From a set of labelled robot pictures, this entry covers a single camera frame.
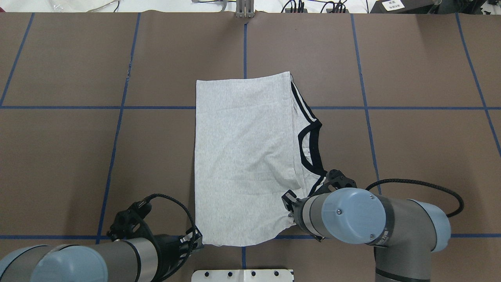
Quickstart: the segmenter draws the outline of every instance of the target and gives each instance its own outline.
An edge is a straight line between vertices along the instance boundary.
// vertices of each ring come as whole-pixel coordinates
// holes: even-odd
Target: brown table surface
[[[324,124],[327,170],[359,187],[411,178],[463,196],[432,279],[498,280],[500,30],[497,16],[0,13],[0,257],[103,242],[115,213],[151,193],[194,213],[195,81],[291,71]],[[382,193],[457,205],[417,186]],[[186,230],[181,209],[152,203],[154,233]],[[296,281],[374,276],[372,248],[293,227],[256,246],[206,246],[170,281],[277,267]]]

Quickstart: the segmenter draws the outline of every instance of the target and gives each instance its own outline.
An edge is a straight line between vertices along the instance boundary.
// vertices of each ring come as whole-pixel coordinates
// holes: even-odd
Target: light blue joint cap
[[[40,247],[40,246],[47,246],[47,245],[36,245],[36,246],[26,247],[26,248],[22,248],[22,249],[17,249],[15,251],[9,253],[8,255],[6,255],[4,258],[2,258],[2,260],[0,260],[0,277],[4,274],[5,270],[7,270],[7,267],[16,258],[18,258],[23,253],[25,253],[31,249],[34,249],[36,247]]]
[[[439,207],[432,204],[422,203],[412,199],[409,200],[420,205],[431,218],[431,222],[433,222],[435,233],[437,235],[437,244],[435,246],[435,249],[433,249],[431,252],[438,252],[445,249],[445,247],[447,247],[447,243],[450,239],[451,234],[450,222],[447,218],[447,215]]]
[[[45,256],[35,267],[30,282],[106,282],[103,257],[85,246],[70,246]]]
[[[383,232],[386,212],[381,201],[371,192],[342,188],[325,199],[322,221],[337,239],[362,244],[372,242]]]

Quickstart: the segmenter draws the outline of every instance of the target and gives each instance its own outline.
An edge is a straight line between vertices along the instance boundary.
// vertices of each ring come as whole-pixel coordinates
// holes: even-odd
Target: grid line
[[[0,106],[0,109],[121,109],[122,106]],[[124,109],[181,109],[194,110],[196,106],[124,106]],[[365,110],[364,106],[311,106],[314,110]],[[369,110],[501,110],[501,107],[426,107],[426,106],[367,106]]]
[[[490,119],[489,110],[487,109],[487,104],[485,103],[485,98],[483,96],[482,88],[480,87],[480,83],[478,82],[475,68],[473,67],[473,63],[471,62],[471,58],[470,58],[470,55],[468,52],[468,47],[466,46],[466,41],[464,40],[463,29],[461,27],[461,20],[459,19],[458,13],[456,13],[456,21],[457,21],[457,28],[459,29],[459,35],[461,36],[461,42],[463,43],[464,53],[466,54],[466,58],[468,59],[468,64],[470,66],[471,73],[473,75],[473,79],[475,80],[475,85],[476,85],[476,88],[478,90],[478,94],[480,95],[480,100],[482,101],[482,105],[483,105],[483,108],[485,110],[485,115],[487,116],[487,120],[489,122],[490,131],[492,131],[492,137],[494,137],[494,142],[495,142],[496,147],[497,147],[497,152],[498,152],[499,156],[501,157],[501,146],[499,145],[499,139],[497,138],[497,134],[496,134],[496,131],[494,129],[494,125],[492,123],[492,120]]]
[[[248,22],[243,25],[243,78],[247,79],[247,25]],[[247,254],[246,248],[242,247],[242,269],[247,268]]]
[[[358,65],[358,75],[360,78],[360,87],[362,90],[362,98],[364,99],[364,110],[365,110],[365,120],[367,122],[367,130],[369,132],[369,143],[371,145],[371,154],[372,154],[372,163],[374,165],[374,170],[376,172],[376,180],[379,181],[379,170],[377,168],[377,160],[376,160],[376,150],[374,149],[374,139],[372,138],[372,128],[371,128],[371,121],[369,117],[369,107],[367,104],[367,96],[365,94],[365,84],[364,84],[364,77],[362,75],[362,64],[360,63],[360,53],[358,50],[358,41],[357,41],[357,31],[355,29],[355,18],[353,17],[353,14],[350,14],[351,18],[351,28],[353,30],[353,41],[355,43],[355,54],[357,55],[357,65]],[[377,190],[379,192],[379,195],[381,195],[381,186],[378,185]]]
[[[107,236],[96,235],[0,235],[1,240],[102,240]],[[501,238],[501,233],[453,233],[451,238]],[[273,240],[314,240],[310,235],[277,235]],[[242,267],[245,269],[245,247],[242,247]]]
[[[9,77],[7,78],[7,83],[5,84],[4,92],[2,93],[2,97],[0,98],[0,106],[4,103],[5,96],[7,95],[7,90],[9,89],[9,85],[11,84],[12,76],[14,75],[14,70],[18,64],[19,56],[21,55],[21,51],[25,45],[26,37],[28,37],[28,32],[30,32],[31,24],[33,23],[33,18],[35,17],[35,13],[32,13],[30,17],[30,21],[28,22],[28,26],[26,26],[25,35],[23,36],[23,40],[21,40],[21,44],[19,45],[18,53],[16,54],[16,58],[14,59],[14,63],[12,64],[11,72],[9,73]]]
[[[122,95],[122,104],[120,105],[120,113],[118,114],[117,130],[115,132],[115,140],[113,141],[113,149],[111,151],[111,161],[110,161],[110,167],[108,169],[108,178],[106,180],[106,188],[104,190],[103,205],[101,207],[101,216],[99,218],[99,225],[97,228],[96,244],[99,244],[99,242],[101,240],[101,237],[100,237],[101,232],[103,230],[104,215],[106,213],[106,204],[108,202],[108,193],[110,192],[110,185],[111,185],[111,172],[113,170],[113,165],[115,164],[118,134],[120,133],[120,127],[122,125],[122,116],[123,116],[123,112],[124,112],[125,99],[127,98],[127,89],[129,86],[130,72],[132,69],[132,61],[134,60],[134,50],[136,47],[137,32],[139,30],[139,21],[140,20],[141,20],[141,13],[137,13],[136,30],[134,31],[134,39],[132,41],[132,48],[130,51],[129,69],[127,71],[127,77],[125,78],[124,92]]]

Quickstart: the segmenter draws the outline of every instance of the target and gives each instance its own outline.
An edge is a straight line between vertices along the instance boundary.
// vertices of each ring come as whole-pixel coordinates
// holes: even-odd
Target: black cable
[[[333,7],[332,7],[332,10],[331,10],[330,12],[328,12],[328,13],[332,13],[332,14],[336,13],[336,11],[337,11],[337,8],[338,8],[338,7],[339,7],[339,2],[337,2],[337,3],[336,3]]]
[[[118,1],[118,5],[117,5],[117,7],[113,10],[113,12],[114,12],[114,13],[116,13],[116,12],[117,12],[118,7],[120,7],[120,1]]]
[[[292,13],[292,2],[294,2],[294,9],[296,8],[296,0],[289,0],[287,1],[287,3],[285,3],[285,5],[282,7],[282,10],[280,11],[280,13],[283,13],[285,11],[285,7],[287,7],[287,5],[289,3],[291,3],[291,13]]]
[[[146,197],[144,200],[146,202],[149,202],[149,201],[151,201],[152,199],[154,199],[156,197],[160,197],[160,198],[164,198],[164,199],[170,200],[170,201],[176,203],[181,208],[183,208],[184,212],[186,213],[186,215],[189,218],[189,222],[191,224],[191,230],[192,230],[192,233],[191,233],[192,240],[190,240],[190,242],[189,242],[188,251],[186,253],[186,256],[178,264],[178,266],[176,266],[171,272],[169,272],[168,274],[166,274],[164,277],[161,277],[161,278],[159,278],[159,279],[156,280],[156,281],[164,281],[167,278],[171,277],[174,273],[176,273],[181,268],[181,266],[183,266],[183,264],[188,260],[189,256],[191,255],[191,251],[193,250],[193,239],[195,238],[195,229],[196,229],[196,226],[195,226],[195,221],[193,220],[193,217],[191,216],[189,210],[185,207],[185,205],[183,205],[178,200],[176,200],[176,199],[174,199],[174,198],[172,198],[170,196],[164,195],[164,194],[151,194],[148,197]]]
[[[214,3],[214,2],[222,2],[222,0],[197,1],[197,2],[193,2],[193,3]]]
[[[341,1],[339,1],[337,4],[336,4],[336,7],[331,11],[331,13],[335,13],[335,14],[340,14],[343,10],[343,3],[341,3]]]
[[[332,9],[334,9],[334,5],[336,5],[336,3],[334,3],[333,1],[327,1],[327,2],[325,2],[324,6],[320,10],[320,13],[322,13],[324,11],[325,6],[327,6],[327,4],[329,4],[329,3],[332,4]]]
[[[344,3],[346,3],[346,1],[348,1],[348,0],[345,0],[343,2],[343,7],[342,7],[342,11],[341,11],[341,13],[343,13],[343,14],[346,13],[346,5],[344,5]]]
[[[440,185],[436,185],[436,184],[432,184],[432,183],[428,183],[428,182],[424,182],[424,181],[420,181],[420,180],[400,179],[400,178],[383,179],[380,181],[376,181],[376,182],[372,183],[371,185],[367,186],[367,188],[365,188],[365,190],[369,191],[372,188],[374,188],[378,185],[381,185],[381,184],[385,184],[385,183],[407,183],[407,184],[422,185],[422,186],[434,188],[434,189],[437,189],[437,190],[440,190],[440,191],[443,191],[443,192],[446,192],[446,193],[452,195],[458,201],[459,207],[455,211],[448,213],[447,217],[453,217],[454,215],[457,215],[460,212],[462,212],[464,209],[463,198],[458,193],[452,191],[451,189],[447,189],[445,187],[442,187]]]

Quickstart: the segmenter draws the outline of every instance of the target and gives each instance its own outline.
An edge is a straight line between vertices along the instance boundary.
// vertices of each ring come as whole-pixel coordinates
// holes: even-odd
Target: white label
[[[402,4],[402,1],[400,1],[400,0],[390,0],[390,1],[382,2],[382,4],[387,11],[393,11],[393,10],[405,8],[404,4]]]

